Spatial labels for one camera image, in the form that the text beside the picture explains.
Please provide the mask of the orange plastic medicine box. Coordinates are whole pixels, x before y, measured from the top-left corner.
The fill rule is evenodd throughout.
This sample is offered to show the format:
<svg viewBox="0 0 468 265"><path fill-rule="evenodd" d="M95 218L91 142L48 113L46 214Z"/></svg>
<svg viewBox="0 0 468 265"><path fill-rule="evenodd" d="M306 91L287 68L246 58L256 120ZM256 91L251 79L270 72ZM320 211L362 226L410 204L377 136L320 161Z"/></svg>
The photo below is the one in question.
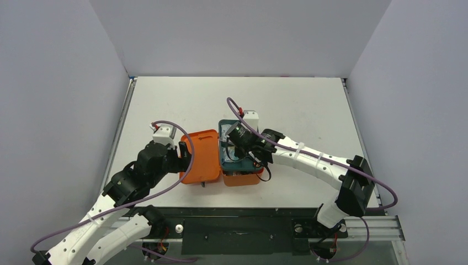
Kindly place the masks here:
<svg viewBox="0 0 468 265"><path fill-rule="evenodd" d="M254 171L230 171L221 168L219 134L216 130L204 130L189 134L194 147L195 159L183 184L202 184L216 182L222 177L228 187L256 185L264 169L256 167Z"/></svg>

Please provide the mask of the teal divided tray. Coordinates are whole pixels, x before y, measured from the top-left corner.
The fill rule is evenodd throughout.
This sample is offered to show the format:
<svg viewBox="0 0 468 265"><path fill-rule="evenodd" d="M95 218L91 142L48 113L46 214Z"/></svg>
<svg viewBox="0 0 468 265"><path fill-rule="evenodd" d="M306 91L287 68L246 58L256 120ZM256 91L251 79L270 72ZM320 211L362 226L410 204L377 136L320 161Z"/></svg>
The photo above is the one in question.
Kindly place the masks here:
<svg viewBox="0 0 468 265"><path fill-rule="evenodd" d="M219 129L219 159L221 169L224 171L250 172L260 169L241 148L236 147L226 136L227 130L236 120L221 119L218 123Z"/></svg>

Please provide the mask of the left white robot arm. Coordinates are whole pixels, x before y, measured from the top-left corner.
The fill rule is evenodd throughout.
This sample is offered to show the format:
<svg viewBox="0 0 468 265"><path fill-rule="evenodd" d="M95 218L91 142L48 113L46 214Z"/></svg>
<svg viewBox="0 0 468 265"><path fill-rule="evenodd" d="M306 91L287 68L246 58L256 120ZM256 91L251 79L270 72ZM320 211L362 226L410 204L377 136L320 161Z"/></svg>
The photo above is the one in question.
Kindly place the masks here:
<svg viewBox="0 0 468 265"><path fill-rule="evenodd" d="M150 141L114 174L87 215L71 228L67 236L46 251L32 249L34 264L104 264L134 241L164 232L164 216L155 206L139 210L127 223L107 233L110 227L150 194L169 173L188 173L192 168L194 145L171 140Z"/></svg>

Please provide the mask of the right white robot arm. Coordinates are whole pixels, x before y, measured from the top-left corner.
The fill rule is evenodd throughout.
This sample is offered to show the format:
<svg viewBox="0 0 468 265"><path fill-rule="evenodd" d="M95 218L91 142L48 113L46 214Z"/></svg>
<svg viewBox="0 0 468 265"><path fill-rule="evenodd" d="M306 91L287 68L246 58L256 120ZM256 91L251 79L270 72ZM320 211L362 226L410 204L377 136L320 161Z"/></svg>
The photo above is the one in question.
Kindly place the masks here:
<svg viewBox="0 0 468 265"><path fill-rule="evenodd" d="M347 216L362 217L374 191L370 180L371 170L361 156L353 159L336 157L306 147L284 134L265 129L252 132L240 122L226 131L226 138L238 155L251 158L256 163L276 163L310 174L337 190L337 195L323 203L311 221L312 231L324 236Z"/></svg>

